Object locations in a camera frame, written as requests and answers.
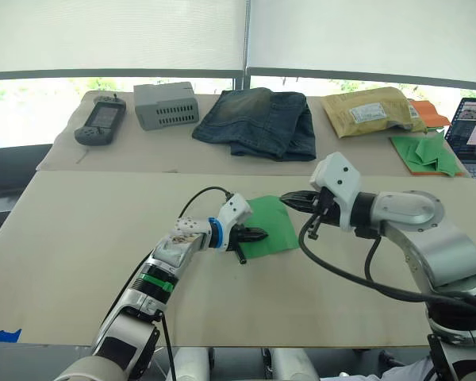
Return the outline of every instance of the laptop screen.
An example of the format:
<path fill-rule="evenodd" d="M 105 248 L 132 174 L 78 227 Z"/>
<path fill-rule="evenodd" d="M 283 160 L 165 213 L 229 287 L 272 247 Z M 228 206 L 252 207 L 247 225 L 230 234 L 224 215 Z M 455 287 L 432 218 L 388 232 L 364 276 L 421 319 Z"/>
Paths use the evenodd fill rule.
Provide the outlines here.
<path fill-rule="evenodd" d="M 446 140 L 460 160 L 476 161 L 476 98 L 462 99 Z"/>

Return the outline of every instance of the green cloth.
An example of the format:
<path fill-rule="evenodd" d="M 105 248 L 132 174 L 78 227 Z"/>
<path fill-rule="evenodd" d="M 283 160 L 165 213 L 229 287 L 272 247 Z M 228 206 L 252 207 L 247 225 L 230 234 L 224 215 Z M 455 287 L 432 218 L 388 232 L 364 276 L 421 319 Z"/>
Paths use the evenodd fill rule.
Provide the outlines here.
<path fill-rule="evenodd" d="M 413 173 L 442 172 L 455 176 L 460 168 L 455 157 L 443 146 L 444 134 L 434 137 L 391 137 L 405 165 Z"/>
<path fill-rule="evenodd" d="M 257 258 L 290 248 L 298 248 L 298 236 L 287 214 L 286 207 L 276 196 L 263 196 L 248 200 L 253 215 L 247 219 L 245 226 L 261 228 L 268 237 L 257 242 L 240 244 L 246 258 Z"/>

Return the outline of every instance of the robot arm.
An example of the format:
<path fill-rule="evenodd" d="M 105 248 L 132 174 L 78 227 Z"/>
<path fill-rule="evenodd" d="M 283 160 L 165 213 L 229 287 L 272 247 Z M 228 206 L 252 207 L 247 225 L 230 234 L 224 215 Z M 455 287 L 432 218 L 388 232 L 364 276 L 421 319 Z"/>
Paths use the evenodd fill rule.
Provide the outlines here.
<path fill-rule="evenodd" d="M 179 218 L 106 316 L 92 356 L 73 363 L 55 381 L 76 377 L 102 381 L 139 379 L 148 368 L 159 339 L 160 332 L 152 323 L 162 319 L 194 253 L 207 248 L 225 251 L 236 246 L 236 242 L 230 241 L 230 237 L 237 237 L 233 228 L 243 232 L 240 224 L 250 215 L 251 208 L 245 199 L 234 194 L 221 207 L 217 218 Z M 266 236 L 260 229 L 253 229 L 252 233 L 252 240 L 256 241 Z"/>
<path fill-rule="evenodd" d="M 317 239 L 321 223 L 354 229 L 358 237 L 382 235 L 404 252 L 423 294 L 476 302 L 476 246 L 449 221 L 437 197 L 414 190 L 360 192 L 359 172 L 339 152 L 318 164 L 310 183 L 315 192 L 281 197 L 313 215 L 309 238 Z M 432 359 L 444 380 L 476 373 L 476 310 L 437 301 L 427 302 L 427 308 Z"/>

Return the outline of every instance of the black handheld device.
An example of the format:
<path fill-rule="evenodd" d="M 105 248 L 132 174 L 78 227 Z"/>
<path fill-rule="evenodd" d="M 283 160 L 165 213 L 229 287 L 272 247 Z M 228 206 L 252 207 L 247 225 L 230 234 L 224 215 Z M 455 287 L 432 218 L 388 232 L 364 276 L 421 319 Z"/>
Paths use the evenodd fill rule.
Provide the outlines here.
<path fill-rule="evenodd" d="M 85 125 L 74 131 L 74 138 L 84 145 L 106 145 L 113 141 L 125 115 L 125 101 L 114 94 L 113 97 L 96 97 L 94 103 Z"/>

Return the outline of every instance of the denim jeans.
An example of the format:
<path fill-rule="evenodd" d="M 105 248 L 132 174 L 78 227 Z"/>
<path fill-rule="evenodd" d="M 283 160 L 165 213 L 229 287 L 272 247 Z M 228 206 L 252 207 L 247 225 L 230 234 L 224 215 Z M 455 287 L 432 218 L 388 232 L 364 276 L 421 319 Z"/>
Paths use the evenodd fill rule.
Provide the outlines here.
<path fill-rule="evenodd" d="M 192 132 L 206 143 L 229 143 L 232 155 L 278 161 L 316 158 L 312 114 L 303 94 L 265 88 L 222 91 Z"/>

